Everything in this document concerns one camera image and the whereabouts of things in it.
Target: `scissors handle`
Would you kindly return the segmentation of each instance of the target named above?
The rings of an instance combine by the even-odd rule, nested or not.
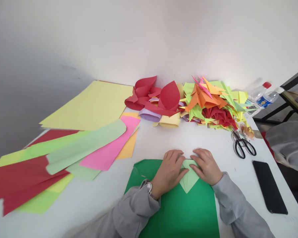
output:
[[[246,156],[245,156],[244,150],[242,149],[242,146],[241,146],[241,144],[239,142],[240,142],[240,140],[237,140],[235,142],[235,152],[238,155],[238,157],[240,157],[241,159],[245,159]]]
[[[242,139],[242,141],[243,141],[243,143],[244,143],[246,149],[248,150],[248,152],[249,152],[251,155],[256,156],[257,153],[256,153],[256,150],[255,150],[254,146],[253,146],[250,142],[248,142],[247,140],[245,140],[245,139]]]

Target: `white table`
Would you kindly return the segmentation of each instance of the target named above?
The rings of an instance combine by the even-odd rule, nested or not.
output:
[[[257,129],[253,119],[248,119],[248,123]],[[234,153],[231,132],[226,130],[207,129],[184,121],[177,129],[167,129],[152,127],[152,122],[141,120],[132,158],[115,161],[108,172],[100,173],[94,181],[74,178],[46,214],[14,211],[2,217],[0,200],[0,238],[69,237],[118,201],[124,194],[134,163],[142,159],[162,159],[164,153],[171,149],[181,149],[184,156],[189,158],[192,150],[198,147],[212,152],[220,169],[229,173],[248,202],[266,220],[275,237],[298,238],[298,204],[264,140],[255,139],[251,143],[256,148],[257,156],[245,152],[246,158],[243,160]],[[252,160],[269,164],[288,215],[271,214],[267,210]],[[221,238],[234,237],[232,229],[220,219],[217,201],[216,206]]]

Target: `black scissors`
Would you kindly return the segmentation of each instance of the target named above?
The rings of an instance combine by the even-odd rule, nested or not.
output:
[[[253,155],[253,156],[257,155],[254,146],[250,142],[248,142],[247,140],[245,140],[243,138],[240,138],[240,136],[238,135],[238,133],[235,132],[235,130],[233,130],[233,133],[234,133],[234,136],[236,137],[236,141],[235,141],[235,152],[238,155],[238,157],[240,157],[241,159],[245,159],[245,157],[246,157],[245,156],[245,153],[244,153],[244,150],[242,149],[242,145],[240,144],[240,142],[243,142],[244,143],[246,149],[248,150],[248,152],[251,155]],[[241,156],[239,154],[239,150],[237,149],[237,145],[239,146],[240,151],[242,152],[243,156]]]

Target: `hand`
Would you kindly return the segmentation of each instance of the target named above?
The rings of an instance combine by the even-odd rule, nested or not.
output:
[[[180,182],[181,178],[189,171],[188,169],[184,169],[179,173],[181,165],[185,160],[184,156],[179,157],[179,155],[182,154],[182,150],[169,150],[165,153],[160,168],[151,181],[151,192],[155,199],[160,198],[162,194],[169,192],[174,188]]]
[[[211,186],[217,184],[221,180],[223,174],[215,162],[211,152],[200,148],[193,150],[193,152],[199,157],[195,155],[191,155],[190,157],[201,167],[201,169],[195,165],[190,165],[190,167],[204,182]]]

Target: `plastic bottle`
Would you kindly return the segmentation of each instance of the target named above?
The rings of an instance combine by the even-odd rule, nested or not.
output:
[[[248,98],[245,103],[254,105],[255,102],[264,95],[266,90],[271,86],[271,83],[265,82],[262,86],[259,86],[249,92]]]
[[[268,107],[270,104],[275,102],[279,96],[280,93],[284,91],[283,88],[278,87],[272,92],[265,93],[263,96],[261,96],[255,103],[255,106],[257,110],[248,112],[252,117],[255,116],[257,113],[259,113],[261,110]]]

